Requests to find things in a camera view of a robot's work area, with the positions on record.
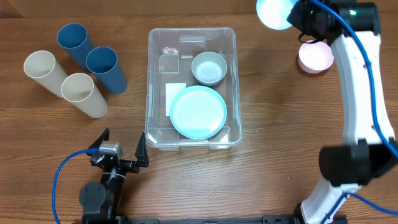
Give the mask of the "pink bowl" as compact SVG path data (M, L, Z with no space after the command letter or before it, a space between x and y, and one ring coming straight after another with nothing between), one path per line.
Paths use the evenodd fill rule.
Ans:
M328 70L334 62L331 48L324 42L302 44L298 51L298 65L307 73L317 74Z

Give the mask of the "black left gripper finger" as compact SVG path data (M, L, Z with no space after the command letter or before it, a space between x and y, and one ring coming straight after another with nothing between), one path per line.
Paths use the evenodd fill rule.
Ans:
M109 140L109 134L110 131L108 128L106 128L103 133L100 135L100 137L94 141L88 148L99 148L100 145L103 143L103 141L108 141Z
M136 166L138 167L148 167L149 166L149 156L146 149L146 134L142 133L139 143L137 145L134 156L136 157Z

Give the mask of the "clear plastic storage bin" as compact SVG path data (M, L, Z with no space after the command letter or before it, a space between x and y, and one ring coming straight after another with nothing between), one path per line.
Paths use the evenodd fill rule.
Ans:
M232 28L149 32L146 143L227 149L243 139L236 33Z

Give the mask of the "grey bowl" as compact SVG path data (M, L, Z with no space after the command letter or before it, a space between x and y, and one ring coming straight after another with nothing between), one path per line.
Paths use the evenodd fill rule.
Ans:
M218 84L227 73L225 58L216 52L202 52L192 61L193 76L206 86Z

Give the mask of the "dark blue cup front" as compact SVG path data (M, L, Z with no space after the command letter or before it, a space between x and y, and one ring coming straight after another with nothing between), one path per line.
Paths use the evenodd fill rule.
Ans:
M112 48L102 46L91 50L86 57L86 66L112 94L126 91L127 80Z

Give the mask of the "light blue plate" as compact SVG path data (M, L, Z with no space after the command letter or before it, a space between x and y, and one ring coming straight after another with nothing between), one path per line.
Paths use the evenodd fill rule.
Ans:
M214 89L195 85L183 89L170 107L174 128L189 139L207 139L221 131L227 119L227 107Z

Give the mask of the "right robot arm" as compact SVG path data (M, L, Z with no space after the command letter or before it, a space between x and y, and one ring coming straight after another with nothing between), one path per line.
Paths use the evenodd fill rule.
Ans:
M297 208L300 223L333 223L347 198L397 164L379 66L379 12L372 2L299 0L287 19L302 35L326 41L338 67L343 143L321 148L321 179Z

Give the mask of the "light blue bowl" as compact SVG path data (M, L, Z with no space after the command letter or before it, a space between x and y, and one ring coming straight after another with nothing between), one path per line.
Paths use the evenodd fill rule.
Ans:
M288 29L292 24L287 18L296 2L297 0L257 0L257 16L270 29Z

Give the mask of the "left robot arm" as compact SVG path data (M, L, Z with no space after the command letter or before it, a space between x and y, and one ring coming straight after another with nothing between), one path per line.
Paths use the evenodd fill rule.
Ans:
M146 134L142 133L134 156L135 161L122 158L119 142L109 140L109 129L89 146L92 166L102 169L99 182L90 182L82 187L79 201L83 207L82 223L129 223L127 216L118 212L122 191L128 173L137 174L141 167L149 166L146 149Z

